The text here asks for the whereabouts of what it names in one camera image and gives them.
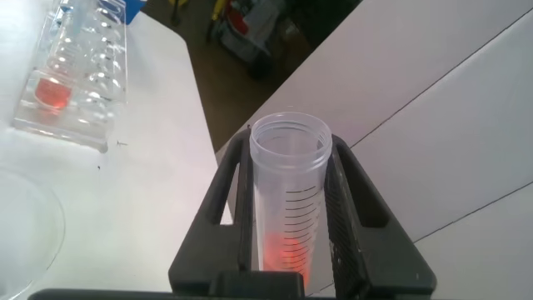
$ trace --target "yellow object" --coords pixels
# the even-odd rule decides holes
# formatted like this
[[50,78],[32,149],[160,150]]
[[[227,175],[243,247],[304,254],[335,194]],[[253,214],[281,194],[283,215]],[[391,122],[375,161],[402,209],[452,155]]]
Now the yellow object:
[[222,12],[222,9],[226,6],[227,0],[217,0],[215,7],[213,8],[213,14],[211,20],[216,21]]
[[[174,5],[174,4],[176,3],[176,0],[168,0],[168,2],[169,2],[170,4],[172,4],[172,5]],[[177,6],[180,7],[180,6],[182,6],[183,4],[188,3],[188,2],[189,2],[189,0],[178,0],[178,2],[177,2]]]

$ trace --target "red liquid in well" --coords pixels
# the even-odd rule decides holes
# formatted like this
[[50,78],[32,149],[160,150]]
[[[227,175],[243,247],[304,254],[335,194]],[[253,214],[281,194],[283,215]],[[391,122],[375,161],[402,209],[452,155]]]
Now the red liquid in well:
[[263,270],[299,272],[306,287],[311,271],[311,243],[299,244],[295,238],[266,234],[263,241]]
[[35,89],[35,97],[53,108],[64,108],[70,101],[72,89],[48,79],[39,80]]

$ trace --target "measurement marking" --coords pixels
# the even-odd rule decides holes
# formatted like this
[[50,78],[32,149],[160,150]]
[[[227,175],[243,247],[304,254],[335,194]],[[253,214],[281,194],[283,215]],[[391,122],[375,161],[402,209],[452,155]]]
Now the measurement marking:
[[305,266],[306,263],[307,263],[307,262],[303,262],[303,264],[301,264],[300,266],[296,266],[296,267],[284,267],[283,269],[285,269],[285,270],[291,270],[291,269],[294,270],[295,268],[301,268],[301,267]]
[[295,255],[295,256],[293,256],[293,257],[284,257],[284,256],[282,256],[282,258],[297,258],[297,257],[300,257],[300,256],[302,256],[302,255],[308,253],[309,250],[311,250],[311,249],[307,249],[307,251],[305,251],[305,252],[303,252],[303,253],[300,253],[300,254],[298,254],[298,255]]
[[286,192],[286,193],[298,193],[298,192],[299,192],[299,193],[303,193],[303,192],[311,191],[313,188],[316,188],[316,186],[309,187],[308,189],[301,190],[301,191]]
[[304,201],[304,200],[307,200],[309,198],[313,198],[315,197],[318,193],[320,192],[320,190],[318,192],[315,192],[314,194],[312,194],[311,196],[307,197],[307,198],[303,198],[303,199],[298,199],[298,200],[286,200],[287,202],[298,202],[298,201]]
[[284,238],[285,238],[285,239],[303,238],[303,237],[305,237],[307,234],[309,234],[309,232],[306,233],[306,234],[304,234],[304,235],[302,235],[302,236],[300,236],[300,237],[284,237]]
[[302,245],[303,243],[309,241],[310,239],[312,239],[313,237],[309,237],[307,240],[303,241],[303,242],[297,242],[295,244],[283,244],[283,246],[296,246],[296,245]]
[[296,251],[300,251],[300,250],[303,250],[307,248],[307,246],[304,246],[304,247],[301,247],[300,249],[296,249],[296,250],[281,250],[282,252],[296,252]]
[[308,215],[308,214],[310,214],[310,213],[312,213],[312,212],[314,212],[314,211],[316,211],[316,207],[315,207],[315,208],[313,208],[313,210],[311,210],[310,212],[308,212],[308,213],[304,213],[304,214],[302,214],[301,216],[292,216],[292,217],[285,217],[285,218],[298,218],[298,217],[305,217],[306,215]]
[[313,218],[310,218],[309,220],[304,221],[304,222],[299,222],[299,223],[294,223],[294,224],[285,224],[285,225],[301,225],[301,224],[303,224],[303,223],[307,223],[307,222],[311,221],[312,219],[313,219]]
[[286,233],[297,233],[297,232],[300,232],[300,231],[304,231],[306,229],[308,229],[309,227],[313,226],[313,224],[303,228],[303,229],[300,229],[300,230],[294,230],[294,231],[286,231]]
[[304,209],[304,208],[308,208],[308,207],[310,207],[310,206],[313,205],[313,204],[314,204],[314,203],[311,203],[311,204],[309,204],[309,205],[307,205],[307,206],[305,206],[305,207],[299,207],[299,208],[285,208],[285,210],[298,210],[298,209]]
[[298,263],[298,262],[301,262],[302,260],[306,260],[306,258],[304,257],[304,258],[300,259],[299,261],[295,261],[295,262],[282,262],[282,263]]

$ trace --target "white table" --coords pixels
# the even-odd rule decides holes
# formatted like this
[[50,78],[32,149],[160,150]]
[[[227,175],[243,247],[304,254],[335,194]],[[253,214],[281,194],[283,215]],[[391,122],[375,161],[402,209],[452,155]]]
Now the white table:
[[129,104],[106,154],[19,132],[8,123],[48,4],[0,10],[0,164],[51,188],[66,218],[61,252],[22,298],[42,288],[170,291],[167,270],[217,170],[187,45],[143,13],[133,20]]

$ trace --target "dark floor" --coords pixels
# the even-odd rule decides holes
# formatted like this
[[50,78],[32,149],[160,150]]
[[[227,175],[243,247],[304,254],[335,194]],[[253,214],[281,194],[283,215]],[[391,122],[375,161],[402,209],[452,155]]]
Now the dark floor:
[[202,99],[215,151],[277,90],[286,76],[273,73],[256,81],[247,67],[218,42],[206,43],[207,26],[215,0],[190,0],[180,9],[181,23],[171,24],[172,5],[167,0],[148,0],[143,12],[187,41],[192,67]]

